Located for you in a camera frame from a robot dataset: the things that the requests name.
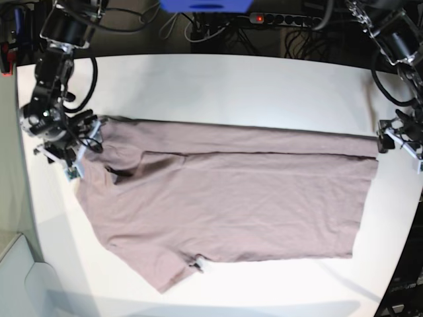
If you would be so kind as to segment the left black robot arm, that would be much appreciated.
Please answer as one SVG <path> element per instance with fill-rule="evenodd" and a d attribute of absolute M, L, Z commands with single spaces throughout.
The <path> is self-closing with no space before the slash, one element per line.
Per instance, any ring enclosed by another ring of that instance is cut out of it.
<path fill-rule="evenodd" d="M 397 109 L 391 120 L 381 120 L 377 127 L 377 146 L 387 153 L 396 146 L 404 149 L 422 171 L 422 29 L 405 11 L 406 1 L 343 1 L 353 20 L 375 44 L 371 76 L 382 95 Z M 376 67 L 384 59 L 409 88 L 412 97 L 396 99 L 383 86 Z"/>

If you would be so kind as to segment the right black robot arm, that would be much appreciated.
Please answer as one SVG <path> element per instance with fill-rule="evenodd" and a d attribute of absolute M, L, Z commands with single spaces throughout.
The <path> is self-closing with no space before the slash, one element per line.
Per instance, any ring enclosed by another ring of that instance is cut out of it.
<path fill-rule="evenodd" d="M 42 57 L 36 62 L 36 84 L 30 102 L 19 110 L 19 124 L 31 137 L 42 143 L 34 149 L 49 163 L 58 163 L 69 179 L 81 178 L 81 163 L 85 151 L 101 153 L 101 119 L 86 109 L 98 80 L 98 64 L 90 58 L 93 77 L 86 97 L 76 108 L 68 108 L 75 95 L 68 90 L 73 74 L 76 50 L 89 48 L 96 31 L 116 34 L 134 34 L 143 30 L 147 22 L 142 13 L 120 9 L 122 13 L 138 17 L 140 26 L 122 30 L 101 25 L 104 14 L 111 11 L 107 1 L 55 1 L 40 32 L 47 43 Z"/>

